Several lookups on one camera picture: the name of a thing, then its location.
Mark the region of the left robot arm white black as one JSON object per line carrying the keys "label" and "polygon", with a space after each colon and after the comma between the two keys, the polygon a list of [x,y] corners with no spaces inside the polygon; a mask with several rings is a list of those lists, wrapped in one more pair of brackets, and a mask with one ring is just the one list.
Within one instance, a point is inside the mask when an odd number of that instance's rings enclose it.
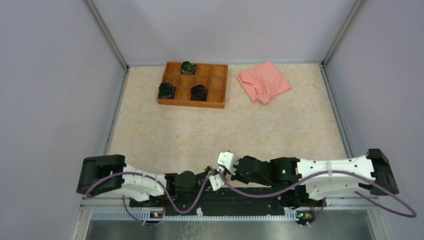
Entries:
{"label": "left robot arm white black", "polygon": [[125,196],[154,207],[166,192],[173,198],[199,191],[209,172],[154,174],[126,163],[120,154],[87,157],[83,160],[76,192],[86,197],[119,198]]}

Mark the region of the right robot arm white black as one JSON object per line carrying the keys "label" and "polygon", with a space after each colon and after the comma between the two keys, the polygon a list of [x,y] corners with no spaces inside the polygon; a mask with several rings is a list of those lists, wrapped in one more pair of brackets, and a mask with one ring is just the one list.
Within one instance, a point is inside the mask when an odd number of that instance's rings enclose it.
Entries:
{"label": "right robot arm white black", "polygon": [[368,191],[375,196],[397,195],[400,192],[389,160],[378,148],[369,149],[365,155],[336,160],[280,157],[261,161],[251,156],[240,158],[227,151],[219,154],[217,163],[233,181],[279,189],[265,194],[242,191],[238,194],[259,199],[295,190],[293,200],[299,206],[349,192],[359,194]]}

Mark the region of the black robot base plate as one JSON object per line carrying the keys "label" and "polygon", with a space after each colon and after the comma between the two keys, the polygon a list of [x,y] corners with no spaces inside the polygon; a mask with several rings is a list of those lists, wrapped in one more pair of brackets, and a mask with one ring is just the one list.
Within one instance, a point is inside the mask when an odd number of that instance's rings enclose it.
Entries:
{"label": "black robot base plate", "polygon": [[[197,209],[201,208],[204,216],[282,216],[285,215],[286,208],[294,210],[297,208],[321,207],[323,200],[312,200],[304,191],[304,186],[298,186],[300,190],[289,190],[280,195],[267,198],[251,198],[240,195],[233,190],[224,187],[218,191],[213,191],[208,187],[203,190],[195,207],[185,216],[194,216]],[[270,194],[282,190],[282,188],[272,187],[237,187],[239,191],[252,195]],[[176,207],[181,211],[187,210],[195,201],[199,190],[192,192],[171,192],[171,198]],[[166,216],[181,215],[172,206],[166,195],[151,196],[149,200],[137,202],[130,200],[131,208],[164,208]]]}

